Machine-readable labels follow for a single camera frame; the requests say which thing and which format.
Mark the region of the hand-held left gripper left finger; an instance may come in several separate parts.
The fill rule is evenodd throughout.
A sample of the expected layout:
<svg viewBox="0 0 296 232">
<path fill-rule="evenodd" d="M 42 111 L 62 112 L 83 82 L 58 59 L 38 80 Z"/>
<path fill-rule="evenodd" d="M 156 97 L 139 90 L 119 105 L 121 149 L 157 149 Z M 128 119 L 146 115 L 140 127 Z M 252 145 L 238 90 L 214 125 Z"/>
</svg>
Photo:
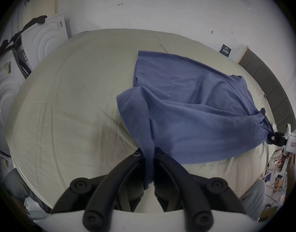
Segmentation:
<svg viewBox="0 0 296 232">
<path fill-rule="evenodd" d="M 53 214 L 83 210 L 87 230 L 109 230 L 113 210 L 135 211 L 144 195 L 144 170 L 145 157 L 137 149 L 107 175 L 76 178 L 54 205 Z"/>
</svg>

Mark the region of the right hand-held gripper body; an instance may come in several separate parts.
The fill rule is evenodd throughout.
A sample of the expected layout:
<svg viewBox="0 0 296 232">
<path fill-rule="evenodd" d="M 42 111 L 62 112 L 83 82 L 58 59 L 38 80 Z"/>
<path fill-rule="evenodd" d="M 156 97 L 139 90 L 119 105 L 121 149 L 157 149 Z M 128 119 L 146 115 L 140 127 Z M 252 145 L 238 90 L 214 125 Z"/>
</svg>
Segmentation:
<svg viewBox="0 0 296 232">
<path fill-rule="evenodd" d="M 282 153 L 285 156 L 282 169 L 279 172 L 275 171 L 275 176 L 284 176 L 289 162 L 287 155 L 289 153 L 296 154 L 296 133 L 291 132 L 291 125 L 289 123 L 286 125 L 285 134 L 278 132 L 277 125 L 274 123 L 272 124 L 272 129 L 273 133 L 269 134 L 268 140 L 271 144 L 282 148 Z"/>
</svg>

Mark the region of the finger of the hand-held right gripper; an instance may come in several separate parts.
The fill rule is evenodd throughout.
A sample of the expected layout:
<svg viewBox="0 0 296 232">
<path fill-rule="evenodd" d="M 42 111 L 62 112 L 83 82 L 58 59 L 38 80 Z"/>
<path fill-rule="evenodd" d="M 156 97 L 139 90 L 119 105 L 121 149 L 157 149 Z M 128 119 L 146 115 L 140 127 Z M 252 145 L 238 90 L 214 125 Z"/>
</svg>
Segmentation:
<svg viewBox="0 0 296 232">
<path fill-rule="evenodd" d="M 270 120 L 265 121 L 265 125 L 267 127 L 267 131 L 269 132 L 270 135 L 275 134 L 275 129 L 276 129 L 276 124 L 274 122 L 271 122 Z"/>
</svg>

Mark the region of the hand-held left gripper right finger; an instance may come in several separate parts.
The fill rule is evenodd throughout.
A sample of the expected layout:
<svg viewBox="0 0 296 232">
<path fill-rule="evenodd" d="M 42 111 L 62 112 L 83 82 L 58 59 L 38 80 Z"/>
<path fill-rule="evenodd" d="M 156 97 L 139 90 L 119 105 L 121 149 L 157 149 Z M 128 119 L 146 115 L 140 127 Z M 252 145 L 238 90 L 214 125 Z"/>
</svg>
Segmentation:
<svg viewBox="0 0 296 232">
<path fill-rule="evenodd" d="M 246 214 L 226 180 L 190 174 L 161 149 L 155 149 L 155 196 L 164 212 L 184 211 L 186 230 L 211 229 L 212 210 Z"/>
</svg>

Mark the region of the person's right hand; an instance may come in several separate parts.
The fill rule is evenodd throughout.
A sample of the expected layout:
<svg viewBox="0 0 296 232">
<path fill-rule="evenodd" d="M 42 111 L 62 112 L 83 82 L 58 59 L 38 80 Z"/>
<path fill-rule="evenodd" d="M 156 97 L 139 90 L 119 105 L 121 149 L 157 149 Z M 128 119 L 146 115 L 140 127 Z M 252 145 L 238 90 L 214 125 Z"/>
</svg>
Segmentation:
<svg viewBox="0 0 296 232">
<path fill-rule="evenodd" d="M 288 159 L 288 165 L 286 169 L 288 187 L 295 185 L 295 167 L 294 167 L 293 157 L 294 157 L 293 153 L 288 153 L 286 157 Z"/>
</svg>

